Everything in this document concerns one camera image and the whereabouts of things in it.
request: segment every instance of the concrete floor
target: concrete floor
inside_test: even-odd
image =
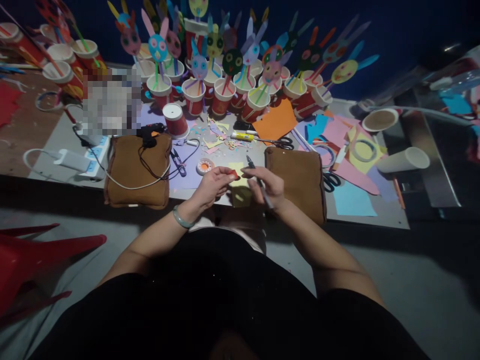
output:
[[[7,189],[0,178],[0,189]],[[113,209],[103,194],[68,185],[15,180],[16,193],[0,190],[0,229],[60,226],[38,236],[50,241],[105,234],[106,244],[66,263],[42,286],[69,298],[0,332],[0,359],[25,359],[58,316],[100,281],[122,250],[163,211]],[[411,231],[329,223],[327,232],[369,271],[387,308],[432,358],[479,359],[478,226],[411,223]],[[312,271],[282,225],[266,229],[267,256],[314,291]]]

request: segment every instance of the hand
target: hand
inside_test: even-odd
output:
[[[236,179],[235,175],[228,174],[231,170],[225,166],[217,166],[203,175],[200,185],[190,198],[191,202],[202,212],[210,208],[216,198],[227,192],[227,185]]]
[[[241,171],[244,173],[242,175],[243,178],[249,178],[248,186],[250,187],[251,192],[253,193],[253,198],[257,203],[264,205],[265,200],[257,180],[252,179],[252,177],[257,177],[258,179],[263,180],[266,194],[270,198],[275,212],[278,212],[283,206],[285,206],[284,181],[281,177],[275,175],[264,167],[257,167],[254,169],[244,167]]]

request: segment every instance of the blue wall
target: blue wall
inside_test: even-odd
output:
[[[106,61],[132,64],[133,59],[120,45],[120,34],[115,26],[115,18],[106,0],[64,0],[77,20],[78,27],[86,39],[98,44],[101,55]],[[111,0],[121,12],[120,0]],[[180,0],[173,0],[180,5]],[[371,20],[370,27],[360,37],[365,40],[359,60],[370,55],[380,54],[380,59],[370,67],[359,71],[351,80],[336,85],[332,93],[337,98],[359,100],[375,92],[388,80],[406,71],[416,64],[417,59],[431,49],[461,42],[466,39],[480,38],[480,26],[474,18],[478,17],[478,8],[469,0],[458,1],[291,1],[291,0],[250,0],[250,1],[209,1],[209,11],[214,21],[220,23],[220,9],[230,11],[230,18],[235,19],[242,10],[243,17],[239,29],[239,43],[245,40],[250,7],[254,7],[261,17],[264,9],[270,5],[269,25],[264,40],[273,43],[277,37],[288,30],[292,16],[299,10],[298,29],[311,17],[315,17],[311,26],[300,38],[288,63],[290,70],[297,67],[302,49],[308,44],[312,28],[319,27],[317,41],[332,28],[337,27],[336,36],[349,21],[360,14],[357,25]],[[33,0],[2,0],[3,6],[23,26],[37,28],[45,23],[38,13]],[[141,0],[127,0],[129,11],[134,9],[140,37],[147,42],[149,36],[140,16],[143,6]],[[0,14],[0,21],[9,21],[5,14]],[[322,73],[328,79],[337,64],[329,65]]]

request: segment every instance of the brown felt bag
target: brown felt bag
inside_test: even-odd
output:
[[[155,139],[156,146],[145,149],[142,158],[155,175],[162,176],[169,164],[172,138],[162,133]],[[142,138],[134,135],[115,137],[112,140],[113,155],[108,165],[108,173],[127,188],[138,188],[157,179],[140,162],[139,148],[142,143]],[[114,208],[140,204],[161,210],[169,203],[169,181],[160,180],[151,186],[127,190],[106,177],[103,193],[105,204]]]
[[[318,225],[327,221],[322,158],[317,152],[270,146],[265,149],[265,166],[283,179],[286,199]]]

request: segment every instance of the scissors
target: scissors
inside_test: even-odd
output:
[[[333,193],[335,188],[342,184],[340,178],[330,171],[323,173],[323,183],[327,193]]]
[[[275,145],[277,148],[284,149],[284,150],[293,150],[294,149],[294,144],[291,138],[282,136],[278,140],[264,140],[264,139],[259,139],[255,138],[255,140],[263,141],[266,143],[272,143]]]

